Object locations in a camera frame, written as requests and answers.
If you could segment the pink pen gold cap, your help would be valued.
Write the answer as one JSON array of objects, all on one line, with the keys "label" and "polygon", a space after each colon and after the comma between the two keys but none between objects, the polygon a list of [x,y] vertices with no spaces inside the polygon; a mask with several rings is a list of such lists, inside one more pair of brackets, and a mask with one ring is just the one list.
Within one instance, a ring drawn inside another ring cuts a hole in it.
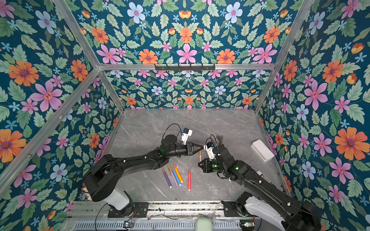
[{"label": "pink pen gold cap", "polygon": [[175,177],[175,175],[174,175],[174,172],[173,172],[173,170],[172,170],[171,166],[170,166],[170,165],[167,165],[167,168],[168,168],[168,170],[169,170],[169,172],[170,172],[170,174],[171,174],[171,176],[172,176],[172,178],[173,178],[173,180],[174,180],[174,183],[175,183],[176,185],[178,185],[177,179],[176,179],[176,177]]}]

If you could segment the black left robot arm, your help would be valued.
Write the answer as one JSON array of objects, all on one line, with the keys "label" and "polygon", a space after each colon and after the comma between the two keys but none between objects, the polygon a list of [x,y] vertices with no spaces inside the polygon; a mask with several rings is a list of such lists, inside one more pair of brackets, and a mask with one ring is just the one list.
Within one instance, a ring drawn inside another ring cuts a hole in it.
[{"label": "black left robot arm", "polygon": [[104,155],[83,176],[83,183],[92,201],[104,201],[117,211],[122,211],[132,204],[129,195],[116,188],[122,177],[159,169],[167,165],[172,157],[192,156],[202,149],[202,145],[192,142],[181,144],[175,135],[167,135],[159,147],[141,156],[123,158]]}]

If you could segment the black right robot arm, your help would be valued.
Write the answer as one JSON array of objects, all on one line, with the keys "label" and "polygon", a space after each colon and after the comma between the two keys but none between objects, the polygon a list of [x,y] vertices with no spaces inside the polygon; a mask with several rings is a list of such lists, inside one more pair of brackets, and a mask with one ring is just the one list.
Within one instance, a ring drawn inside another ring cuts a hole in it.
[{"label": "black right robot arm", "polygon": [[322,225],[316,207],[300,202],[266,181],[256,170],[241,160],[235,160],[222,144],[206,144],[208,158],[198,166],[205,173],[215,172],[221,179],[235,182],[247,189],[236,201],[240,215],[254,215],[281,231],[320,231]]}]

